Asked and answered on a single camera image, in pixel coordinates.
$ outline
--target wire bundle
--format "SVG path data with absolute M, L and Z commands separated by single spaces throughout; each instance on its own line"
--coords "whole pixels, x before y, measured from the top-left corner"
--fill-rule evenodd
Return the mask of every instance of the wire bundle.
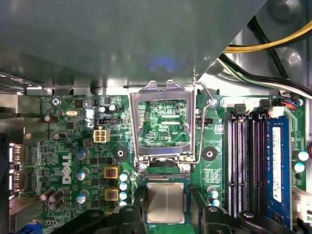
M 222 54 L 219 57 L 219 62 L 231 75 L 233 75 L 233 77 L 240 81 L 268 88 L 284 90 L 312 99 L 312 91 L 290 79 L 263 77 L 250 74 L 230 60 L 225 54 Z
M 312 30 L 312 21 L 310 21 L 306 26 L 298 30 L 297 32 L 285 37 L 283 39 L 265 43 L 262 45 L 251 45 L 251 46 L 237 46 L 231 45 L 225 49 L 225 53 L 248 53 L 248 52 L 255 52 L 259 50 L 265 50 L 269 48 L 277 48 L 281 46 L 285 46 L 290 42 L 296 41 L 298 38 L 309 35 Z
M 289 79 L 289 76 L 286 73 L 285 68 L 283 67 L 276 51 L 274 50 L 274 48 L 276 47 L 285 46 L 289 43 L 293 43 L 300 39 L 305 39 L 307 36 L 310 36 L 310 33 L 312 32 L 312 21 L 310 21 L 306 26 L 304 26 L 299 31 L 291 34 L 290 36 L 274 42 L 270 42 L 269 39 L 266 37 L 260 25 L 258 24 L 256 17 L 252 18 L 252 20 L 249 22 L 249 26 L 253 31 L 254 35 L 256 36 L 256 38 L 258 39 L 258 41 L 260 41 L 260 43 L 262 44 L 254 46 L 230 45 L 229 47 L 226 48 L 224 52 L 247 53 L 267 49 L 269 56 L 273 58 L 273 61 L 282 78 L 264 77 L 248 73 L 240 66 L 238 66 L 236 63 L 234 63 L 231 59 L 229 59 L 225 54 L 222 54 L 218 60 L 224 66 L 224 68 L 235 79 L 239 81 L 260 85 L 268 88 L 278 89 L 281 95 L 291 97 L 291 101 L 284 103 L 291 109 L 299 107 L 298 95 L 312 99 L 312 91 L 310 89 Z

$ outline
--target metal frame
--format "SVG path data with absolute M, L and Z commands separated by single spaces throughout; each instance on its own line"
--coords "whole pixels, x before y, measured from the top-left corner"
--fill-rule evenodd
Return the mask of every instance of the metal frame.
M 190 136 L 190 142 L 183 146 L 167 148 L 143 147 L 138 142 L 139 136 L 143 133 L 143 127 L 139 122 L 138 105 L 142 101 L 153 100 L 181 100 L 187 101 L 187 121 L 184 124 L 186 132 Z M 187 91 L 173 80 L 166 82 L 166 89 L 159 89 L 156 81 L 150 81 L 138 93 L 129 94 L 129 103 L 132 116 L 132 127 L 134 135 L 134 148 L 136 159 L 140 156 L 148 155 L 153 161 L 156 158 L 177 158 L 183 152 L 195 154 L 195 91 Z

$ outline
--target ram slot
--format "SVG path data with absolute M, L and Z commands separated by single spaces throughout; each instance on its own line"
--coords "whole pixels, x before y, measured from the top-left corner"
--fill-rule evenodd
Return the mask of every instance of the ram slot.
M 250 120 L 249 122 L 249 189 L 250 209 L 265 214 L 266 197 L 266 122 L 264 120 Z
M 236 217 L 237 213 L 249 206 L 247 175 L 247 133 L 246 121 L 228 121 L 228 212 Z

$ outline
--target mounting hole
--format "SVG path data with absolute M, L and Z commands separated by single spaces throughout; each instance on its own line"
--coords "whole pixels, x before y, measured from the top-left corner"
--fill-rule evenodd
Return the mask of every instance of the mounting hole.
M 208 156 L 208 157 L 212 157 L 213 155 L 214 155 L 213 152 L 211 152 L 211 151 L 208 151 L 208 152 L 207 152 L 207 156 Z
M 122 156 L 123 156 L 123 151 L 119 150 L 119 151 L 117 152 L 117 155 L 118 155 L 119 157 L 122 157 Z
M 202 112 L 202 110 L 200 109 L 200 108 L 196 108 L 195 109 L 195 114 L 197 115 L 197 116 L 199 116 L 199 115 L 201 115 L 201 112 Z

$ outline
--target black cable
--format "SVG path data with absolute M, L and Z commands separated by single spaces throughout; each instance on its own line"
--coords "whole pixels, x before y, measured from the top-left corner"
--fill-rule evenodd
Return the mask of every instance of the black cable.
M 254 36 L 257 38 L 257 40 L 261 43 L 261 44 L 266 44 L 266 43 L 270 43 L 270 40 L 268 39 L 268 37 L 264 34 L 262 28 L 260 27 L 257 18 L 254 16 L 248 23 L 248 26 L 250 28 L 250 30 L 253 32 Z M 279 72 L 279 74 L 281 75 L 282 78 L 284 79 L 289 79 L 289 76 L 287 75 L 287 72 L 282 64 L 282 61 L 279 59 L 277 52 L 272 49 L 269 48 L 267 50 L 269 56 L 273 59 L 274 64 L 276 65 L 276 68 Z
M 219 59 L 224 62 L 226 65 L 230 66 L 232 69 L 234 69 L 235 71 L 239 72 L 240 74 L 242 74 L 243 76 L 251 79 L 251 80 L 255 80 L 258 82 L 270 82 L 270 83 L 275 83 L 275 84 L 283 84 L 283 85 L 287 85 L 290 86 L 292 88 L 296 88 L 310 96 L 312 96 L 312 91 L 309 90 L 308 88 L 290 80 L 290 79 L 281 79 L 281 78 L 276 78 L 276 77 L 264 77 L 264 76 L 258 76 L 258 75 L 254 75 L 251 74 L 247 71 L 245 71 L 243 68 L 241 68 L 240 66 L 238 66 L 235 62 L 233 62 L 231 59 L 229 59 L 225 54 L 221 54 Z

